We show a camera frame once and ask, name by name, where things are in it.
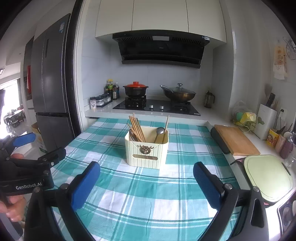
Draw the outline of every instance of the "plaid tablecloth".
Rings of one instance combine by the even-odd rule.
[[[224,183],[238,187],[221,149],[206,127],[169,123],[165,167],[132,167],[126,163],[124,143],[128,121],[100,118],[73,140],[66,147],[66,158],[52,168],[56,187],[71,182],[91,161],[96,161],[101,166],[100,177],[83,208],[77,211],[96,240],[198,240],[216,210],[210,207],[193,177],[194,163],[201,161]],[[237,210],[233,213],[221,240],[229,237],[238,214]],[[59,214],[56,218],[70,240]]]

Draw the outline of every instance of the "human hand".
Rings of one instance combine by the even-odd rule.
[[[6,207],[3,202],[0,202],[0,213],[5,213],[13,222],[21,221],[27,204],[24,195],[10,196],[7,199],[12,205]]]

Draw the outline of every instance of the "bolt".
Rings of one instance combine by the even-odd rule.
[[[257,187],[257,186],[254,186],[254,187],[253,187],[253,190],[254,190],[255,192],[259,192],[259,191],[260,191],[259,187]]]
[[[226,183],[224,186],[228,190],[231,190],[232,189],[232,185],[230,183]]]
[[[63,189],[63,190],[66,190],[67,188],[69,187],[69,184],[68,183],[63,183],[60,188]]]
[[[34,192],[40,192],[40,190],[41,190],[40,187],[35,187],[34,188]]]

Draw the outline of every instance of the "range hood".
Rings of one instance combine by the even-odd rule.
[[[134,30],[113,34],[123,64],[174,64],[200,68],[206,36],[172,30]]]

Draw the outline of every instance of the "countertop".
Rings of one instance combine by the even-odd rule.
[[[85,110],[86,117],[93,117],[93,118],[128,118],[129,115],[135,113],[139,120],[146,120],[146,121],[157,121],[166,122],[166,118],[170,115],[169,121],[172,123],[184,123],[184,124],[191,124],[191,125],[198,125],[198,126],[206,126],[210,131],[211,128],[217,125],[226,125],[226,126],[235,126],[231,121],[225,120],[221,117],[215,110],[207,109],[203,106],[198,106],[192,104],[196,110],[200,113],[201,116],[194,116],[194,115],[184,115],[184,114],[175,114],[175,113],[166,113],[166,112],[151,112],[151,111],[142,111],[142,110],[115,110],[113,107],[118,105],[124,99],[114,100],[109,105],[103,108],[97,108],[96,110]],[[256,135],[247,132],[244,133],[246,137],[255,145],[255,147],[260,151],[261,155],[271,154],[274,155],[280,160],[282,158],[278,155],[278,153],[266,145],[265,141],[260,140]],[[232,163],[234,160],[242,158],[244,156],[233,156],[232,154],[225,155],[228,163]],[[244,178],[238,164],[231,165],[232,171],[239,183],[241,189],[250,189],[249,185]],[[293,170],[290,169],[290,173],[293,175],[294,178],[294,187],[293,189],[280,201],[278,201],[275,205],[266,208],[267,220],[268,220],[268,230],[269,230],[269,240],[270,241],[277,241],[280,238],[280,224],[279,218],[277,214],[277,209],[282,204],[284,204],[289,197],[296,191],[296,175]]]

